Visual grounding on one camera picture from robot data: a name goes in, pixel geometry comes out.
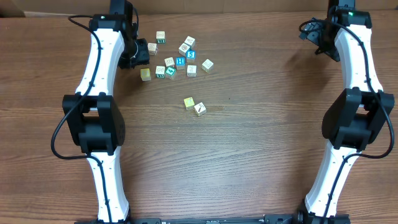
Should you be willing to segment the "yellow top block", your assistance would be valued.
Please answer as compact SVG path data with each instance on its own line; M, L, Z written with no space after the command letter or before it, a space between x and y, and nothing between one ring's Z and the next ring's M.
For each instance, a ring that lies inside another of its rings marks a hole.
M141 79L142 81L151 81L151 74L150 74L150 69L149 68L143 68L140 71Z

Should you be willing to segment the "white block green B side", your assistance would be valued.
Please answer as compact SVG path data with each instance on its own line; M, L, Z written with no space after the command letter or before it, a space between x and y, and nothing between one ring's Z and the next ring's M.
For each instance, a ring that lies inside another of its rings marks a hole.
M164 66L156 66L155 76L157 78L165 78L165 67Z

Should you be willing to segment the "white block number 3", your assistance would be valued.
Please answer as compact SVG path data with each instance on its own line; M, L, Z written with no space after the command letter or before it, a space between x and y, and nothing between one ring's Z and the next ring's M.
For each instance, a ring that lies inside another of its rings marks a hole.
M197 75L197 66L196 65L188 65L187 66L187 76L188 77L196 77Z

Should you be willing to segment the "yellow G block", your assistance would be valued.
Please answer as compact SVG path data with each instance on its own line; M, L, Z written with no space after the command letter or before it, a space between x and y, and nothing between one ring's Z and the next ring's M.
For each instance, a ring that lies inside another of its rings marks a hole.
M193 100L192 97L185 98L185 99L183 100L183 102L184 102L184 105L185 105L185 109L186 109L186 110L192 110L192 109L194 109L195 102L194 102L194 100Z

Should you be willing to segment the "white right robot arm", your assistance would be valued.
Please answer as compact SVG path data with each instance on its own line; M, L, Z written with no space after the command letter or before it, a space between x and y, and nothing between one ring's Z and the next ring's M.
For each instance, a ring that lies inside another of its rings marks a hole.
M300 27L301 39L340 62L344 90L323 117L325 153L315 182L298 210L295 223L348 223L337 215L337 203L349 172L359 157L382 159L393 149L389 117L395 100L384 92L371 52L371 16L349 4L333 4L324 20L313 18Z

